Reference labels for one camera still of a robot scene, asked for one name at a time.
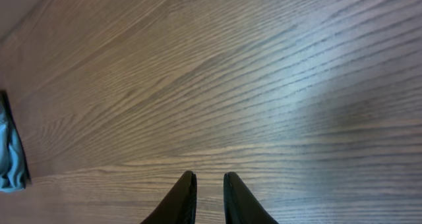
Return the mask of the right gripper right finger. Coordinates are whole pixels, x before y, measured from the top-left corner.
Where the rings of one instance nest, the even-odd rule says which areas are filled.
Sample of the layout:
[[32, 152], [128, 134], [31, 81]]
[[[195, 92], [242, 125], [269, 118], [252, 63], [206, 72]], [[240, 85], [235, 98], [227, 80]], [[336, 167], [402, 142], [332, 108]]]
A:
[[226, 224], [278, 224], [235, 172], [224, 175], [224, 211]]

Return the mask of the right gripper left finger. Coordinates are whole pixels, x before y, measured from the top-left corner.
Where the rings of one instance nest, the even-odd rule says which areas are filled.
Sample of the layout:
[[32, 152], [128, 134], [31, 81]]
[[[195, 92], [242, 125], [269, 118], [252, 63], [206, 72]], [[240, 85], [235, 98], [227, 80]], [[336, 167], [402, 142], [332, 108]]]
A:
[[185, 171], [141, 224], [195, 224], [196, 200], [196, 175]]

